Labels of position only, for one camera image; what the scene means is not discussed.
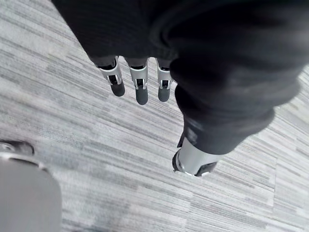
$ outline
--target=black cloth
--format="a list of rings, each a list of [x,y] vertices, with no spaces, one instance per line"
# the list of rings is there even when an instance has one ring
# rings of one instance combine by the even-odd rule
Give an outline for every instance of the black cloth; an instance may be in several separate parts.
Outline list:
[[[309,63],[309,4],[261,0],[53,0],[97,66],[171,59],[184,134],[226,154],[268,126]]]

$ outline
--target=floor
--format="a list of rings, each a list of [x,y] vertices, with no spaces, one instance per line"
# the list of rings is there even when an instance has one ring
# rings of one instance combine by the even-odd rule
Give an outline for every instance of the floor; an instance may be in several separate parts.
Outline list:
[[[115,97],[47,0],[0,0],[0,137],[27,140],[63,194],[63,232],[309,231],[309,68],[303,90],[207,178],[174,173],[172,96]]]

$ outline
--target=gray object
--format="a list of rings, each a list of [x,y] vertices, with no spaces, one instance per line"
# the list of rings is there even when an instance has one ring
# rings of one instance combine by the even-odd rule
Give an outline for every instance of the gray object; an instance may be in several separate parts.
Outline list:
[[[181,143],[181,149],[175,154],[172,160],[174,170],[179,172],[194,176],[205,176],[224,157],[224,155],[208,154],[197,149],[185,137]]]
[[[18,153],[21,146],[1,142],[0,147],[1,232],[60,232],[58,182],[33,158],[32,147],[24,155]]]
[[[166,102],[169,99],[170,86],[173,82],[170,76],[169,67],[161,67],[160,62],[157,59],[157,75],[159,83],[158,98],[162,102]]]
[[[111,85],[112,92],[118,97],[123,96],[125,94],[125,85],[122,81],[118,57],[115,57],[115,67],[112,69],[103,69],[102,67],[99,67],[99,69],[104,78]]]
[[[130,67],[130,73],[135,87],[136,101],[140,105],[145,105],[148,101],[148,60],[146,65],[140,69]]]

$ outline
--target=striped carpet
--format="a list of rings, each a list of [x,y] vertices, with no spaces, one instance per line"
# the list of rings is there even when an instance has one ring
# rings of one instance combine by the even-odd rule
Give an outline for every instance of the striped carpet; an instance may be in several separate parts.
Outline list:
[[[34,144],[60,182],[63,232],[309,231],[309,68],[302,92],[207,178],[174,173],[172,96],[140,106],[101,73],[47,0],[0,0],[0,136]]]

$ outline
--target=black rubber fingertip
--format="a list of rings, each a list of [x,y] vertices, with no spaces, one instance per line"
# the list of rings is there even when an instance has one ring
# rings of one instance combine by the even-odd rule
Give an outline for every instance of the black rubber fingertip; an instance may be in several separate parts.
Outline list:
[[[117,97],[121,97],[125,94],[125,85],[124,82],[122,81],[121,84],[119,85],[111,85],[112,88],[112,92],[114,93],[114,95],[116,95]]]
[[[136,93],[136,101],[140,105],[145,105],[148,101],[148,91],[147,89],[143,89],[142,87],[139,87],[139,89],[135,90]]]
[[[162,102],[167,102],[169,99],[169,93],[170,93],[170,89],[159,88],[159,91],[158,91],[159,100]]]

